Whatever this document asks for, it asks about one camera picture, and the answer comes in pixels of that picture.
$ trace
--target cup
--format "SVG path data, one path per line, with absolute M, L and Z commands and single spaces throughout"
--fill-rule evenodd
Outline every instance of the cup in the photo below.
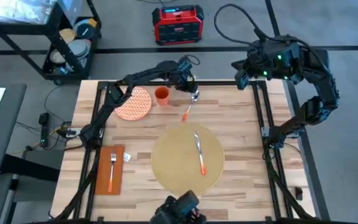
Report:
M 168 105 L 169 101 L 169 88 L 165 86 L 158 87 L 154 91 L 155 98 L 157 99 L 157 103 L 161 106 Z

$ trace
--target orange plate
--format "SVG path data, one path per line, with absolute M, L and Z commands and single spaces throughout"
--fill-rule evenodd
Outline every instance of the orange plate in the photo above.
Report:
M 135 87 L 132 96 L 116 109 L 118 117 L 135 121 L 143 118 L 152 107 L 152 98 L 150 94 L 142 87 Z

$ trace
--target red power station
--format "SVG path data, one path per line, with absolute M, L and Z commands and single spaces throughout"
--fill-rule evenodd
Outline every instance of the red power station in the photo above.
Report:
M 204 12 L 201 6 L 154 9 L 155 41 L 159 45 L 186 44 L 201 40 Z

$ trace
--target gray floor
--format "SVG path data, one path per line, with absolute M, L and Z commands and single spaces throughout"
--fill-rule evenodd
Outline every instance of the gray floor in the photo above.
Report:
M 272 35 L 269 15 L 264 1 L 232 0 L 249 11 L 261 29 Z M 352 0 L 273 0 L 273 8 L 282 34 L 290 33 L 308 41 L 311 45 L 358 45 L 358 1 Z M 179 0 L 177 4 L 200 4 L 206 20 L 204 39 L 194 46 L 237 45 L 222 39 L 213 29 L 213 15 L 219 0 Z M 103 21 L 103 39 L 99 48 L 155 47 L 151 26 L 151 11 L 158 4 L 147 4 L 134 0 L 94 0 Z M 227 10 L 219 18 L 222 30 L 231 37 L 254 40 L 253 28 L 237 11 Z M 14 37 L 27 50 L 47 49 L 46 38 Z M 0 50 L 10 50 L 0 39 Z M 201 65 L 193 69 L 198 78 L 232 78 L 229 64 L 243 59 L 246 53 L 198 53 Z M 166 59 L 176 60 L 182 54 L 103 54 L 95 57 L 92 79 L 115 79 L 125 74 L 153 67 Z M 323 124 L 308 127 L 321 184 L 331 218 L 358 222 L 358 52 L 330 52 L 331 70 L 341 93 L 341 105 Z M 42 63 L 43 55 L 33 56 Z M 219 64 L 218 69 L 211 65 Z M 43 80 L 19 56 L 0 56 L 0 84 L 24 82 L 28 85 L 18 121 L 37 126 L 38 116 L 44 112 L 44 99 L 55 86 Z M 313 96 L 315 91 L 303 82 L 296 87 L 301 103 Z M 75 106 L 78 86 L 69 85 L 57 89 L 48 100 L 48 107 L 65 120 L 70 120 Z M 9 152 L 24 149 L 25 145 L 37 142 L 39 137 L 22 128 L 16 128 Z M 44 158 L 36 152 L 32 157 Z M 62 159 L 57 152 L 44 162 L 55 166 Z M 31 180 L 19 188 L 19 201 L 13 223 L 41 221 L 47 219 L 52 203 L 53 186 L 46 190 L 29 187 Z

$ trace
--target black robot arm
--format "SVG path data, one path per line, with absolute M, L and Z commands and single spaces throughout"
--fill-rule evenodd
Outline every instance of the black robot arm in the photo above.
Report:
M 107 100 L 98 111 L 94 121 L 87 124 L 79 135 L 84 147 L 95 147 L 98 143 L 100 132 L 110 114 L 115 108 L 122 106 L 130 97 L 137 85 L 145 85 L 151 80 L 161 78 L 165 80 L 168 87 L 175 86 L 177 90 L 195 93 L 198 86 L 192 76 L 190 69 L 192 61 L 188 57 L 182 57 L 178 62 L 164 61 L 155 68 L 143 72 L 126 75 L 122 80 L 108 84 Z M 126 92 L 122 92 L 120 86 L 126 85 Z
M 287 135 L 307 124 L 325 121 L 338 107 L 339 93 L 328 70 L 328 53 L 300 45 L 298 39 L 289 35 L 275 37 L 275 40 L 257 40 L 253 45 L 259 47 L 250 50 L 247 59 L 232 63 L 237 69 L 238 89 L 243 90 L 251 78 L 277 78 L 295 85 L 305 79 L 314 85 L 318 94 L 305 102 L 290 120 L 269 129 L 270 145 L 283 147 Z

